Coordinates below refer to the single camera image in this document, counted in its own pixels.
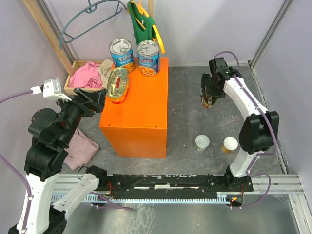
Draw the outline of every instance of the jar lid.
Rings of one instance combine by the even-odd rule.
[[[137,45],[137,52],[142,56],[151,57],[159,52],[159,45],[153,40],[145,40]]]
[[[236,148],[238,147],[238,142],[234,137],[229,136],[224,139],[223,145],[228,150],[236,150]]]
[[[107,82],[108,96],[111,98],[120,97],[126,90],[128,84],[128,72],[123,67],[115,68]]]
[[[131,43],[126,39],[116,39],[109,45],[111,52],[122,55],[131,50]]]

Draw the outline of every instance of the soup can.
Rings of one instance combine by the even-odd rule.
[[[115,68],[109,78],[107,83],[108,96],[111,101],[115,104],[122,103],[128,93],[129,89],[129,79],[127,70],[123,67]]]
[[[115,67],[123,67],[128,73],[135,69],[131,43],[127,39],[116,39],[109,45]]]
[[[153,40],[142,41],[137,45],[140,72],[147,77],[155,76],[160,70],[159,45]]]

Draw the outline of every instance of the can label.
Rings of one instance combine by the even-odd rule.
[[[110,97],[111,101],[116,104],[122,103],[127,97],[128,89],[129,89],[129,80],[127,80],[127,85],[123,94],[117,98]]]
[[[117,55],[112,52],[115,67],[123,67],[128,73],[135,69],[132,48],[125,54]]]
[[[138,63],[140,66],[140,72],[147,77],[155,76],[159,72],[159,53],[151,56],[145,57],[137,54],[138,56]]]
[[[201,147],[199,147],[199,146],[196,144],[196,142],[195,142],[194,146],[195,146],[195,149],[197,149],[197,151],[204,151],[204,150],[206,149],[206,148],[201,148]]]

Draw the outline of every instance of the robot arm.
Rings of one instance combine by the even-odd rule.
[[[214,58],[209,61],[209,67],[212,73],[211,76],[203,74],[201,80],[201,96],[204,101],[210,98],[214,100],[214,104],[218,98],[224,98],[227,94],[238,107],[245,120],[239,134],[241,149],[235,161],[227,169],[230,178],[229,183],[231,184],[237,178],[246,177],[246,170],[254,157],[273,145],[272,135],[260,110],[265,113],[271,123],[274,137],[277,136],[279,115],[275,111],[269,112],[254,97],[246,86],[244,79],[241,78],[242,75],[236,69],[228,67],[224,58]]]
[[[32,117],[28,131],[33,135],[32,146],[28,150],[25,162],[26,179],[33,196],[25,196],[24,207],[19,223],[9,230],[10,234],[51,234],[62,233],[72,211],[99,184],[105,183],[106,171],[90,167],[81,182],[64,199],[50,206],[53,188],[63,161],[65,151],[82,117],[91,117],[95,112],[102,112],[106,90],[88,93],[80,88],[77,94],[68,97],[61,93],[58,80],[50,79],[42,87],[33,90],[43,91],[43,96],[57,102],[61,108],[56,113],[50,108],[37,111]],[[31,199],[30,209],[27,202]],[[26,230],[22,228],[25,214],[29,213]]]

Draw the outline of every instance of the red wire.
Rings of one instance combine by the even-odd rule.
[[[240,193],[240,195],[242,196],[244,194],[244,185],[242,184],[242,192]]]
[[[109,186],[109,196],[112,194],[112,188],[113,188],[113,190],[115,192],[114,197],[113,197],[113,199],[114,199],[117,195],[116,189],[112,186],[111,182],[109,182],[107,185]]]

